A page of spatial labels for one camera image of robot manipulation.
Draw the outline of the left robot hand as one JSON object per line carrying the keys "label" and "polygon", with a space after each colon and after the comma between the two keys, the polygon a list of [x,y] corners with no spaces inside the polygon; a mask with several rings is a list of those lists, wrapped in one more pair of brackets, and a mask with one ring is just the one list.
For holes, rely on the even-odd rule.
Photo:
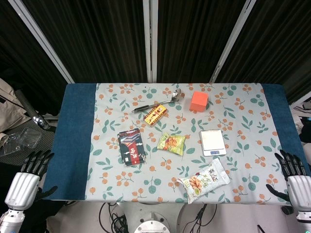
{"label": "left robot hand", "polygon": [[52,195],[57,189],[53,186],[43,192],[39,187],[43,175],[54,154],[45,152],[32,152],[21,166],[20,172],[16,173],[4,200],[10,209],[23,211],[30,208],[33,202]]}

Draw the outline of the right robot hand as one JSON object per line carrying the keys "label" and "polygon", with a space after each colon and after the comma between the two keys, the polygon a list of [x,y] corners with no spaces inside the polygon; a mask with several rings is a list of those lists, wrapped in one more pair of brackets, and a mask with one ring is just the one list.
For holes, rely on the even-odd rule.
{"label": "right robot hand", "polygon": [[311,210],[311,177],[307,175],[306,169],[298,156],[292,155],[284,150],[275,153],[287,185],[287,193],[276,191],[270,184],[267,189],[276,197],[291,204],[299,211]]}

